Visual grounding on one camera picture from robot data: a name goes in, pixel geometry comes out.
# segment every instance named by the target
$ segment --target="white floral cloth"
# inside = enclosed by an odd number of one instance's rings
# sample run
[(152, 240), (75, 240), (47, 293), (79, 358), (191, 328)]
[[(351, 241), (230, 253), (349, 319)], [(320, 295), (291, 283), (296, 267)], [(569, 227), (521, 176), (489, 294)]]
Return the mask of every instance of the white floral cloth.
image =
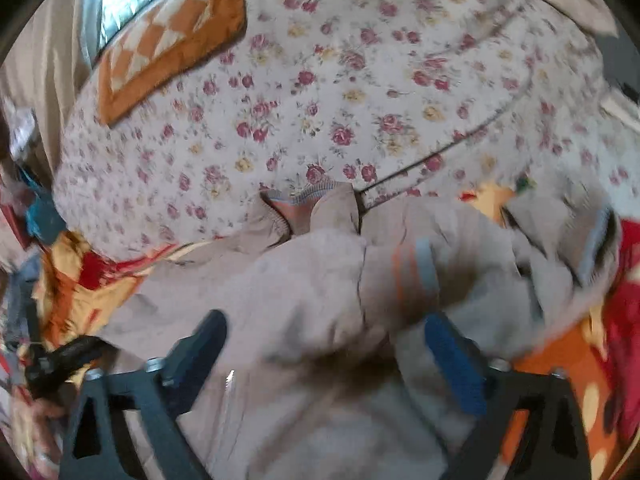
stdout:
[(83, 89), (54, 196), (99, 253), (227, 235), (258, 189), (298, 192), (323, 174), (368, 205), (513, 176), (544, 152), (573, 156), (568, 125), (604, 87), (593, 43), (540, 0), (246, 6), (238, 44), (113, 129), (95, 118), (97, 74)]

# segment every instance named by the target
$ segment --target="metal bolt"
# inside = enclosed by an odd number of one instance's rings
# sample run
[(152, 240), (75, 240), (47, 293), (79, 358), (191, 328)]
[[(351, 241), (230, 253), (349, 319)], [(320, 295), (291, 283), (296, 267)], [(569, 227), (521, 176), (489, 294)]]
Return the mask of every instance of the metal bolt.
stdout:
[(104, 375), (104, 372), (100, 370), (100, 368), (92, 368), (87, 373), (84, 374), (85, 381), (93, 381), (96, 379), (100, 379)]
[(509, 372), (511, 371), (511, 364), (504, 359), (491, 359), (491, 362), (489, 362), (489, 368), (493, 368), (499, 372)]
[(146, 362), (145, 370), (147, 372), (157, 372), (164, 367), (164, 358), (163, 357), (154, 357), (153, 359), (149, 359)]
[(551, 370), (551, 375), (553, 375), (553, 377), (557, 377), (558, 379), (567, 378), (566, 371), (563, 368), (554, 368), (553, 370)]

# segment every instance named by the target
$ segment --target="checkered pattern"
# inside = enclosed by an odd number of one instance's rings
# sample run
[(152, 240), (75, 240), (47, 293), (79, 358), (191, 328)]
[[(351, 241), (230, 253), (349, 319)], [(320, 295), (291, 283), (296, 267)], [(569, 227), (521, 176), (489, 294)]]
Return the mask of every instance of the checkered pattern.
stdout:
[(156, 57), (211, 17), (212, 0), (159, 0), (110, 46), (111, 90), (116, 92)]

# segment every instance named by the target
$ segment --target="orange border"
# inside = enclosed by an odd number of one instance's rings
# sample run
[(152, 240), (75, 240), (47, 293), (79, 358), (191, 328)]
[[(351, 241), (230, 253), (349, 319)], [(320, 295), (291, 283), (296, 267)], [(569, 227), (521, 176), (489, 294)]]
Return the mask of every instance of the orange border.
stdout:
[(111, 89), (111, 49), (105, 53), (98, 80), (98, 115), (102, 124), (115, 123), (162, 83), (191, 68), (244, 29), (244, 0), (211, 1), (214, 16), (151, 61), (117, 92)]

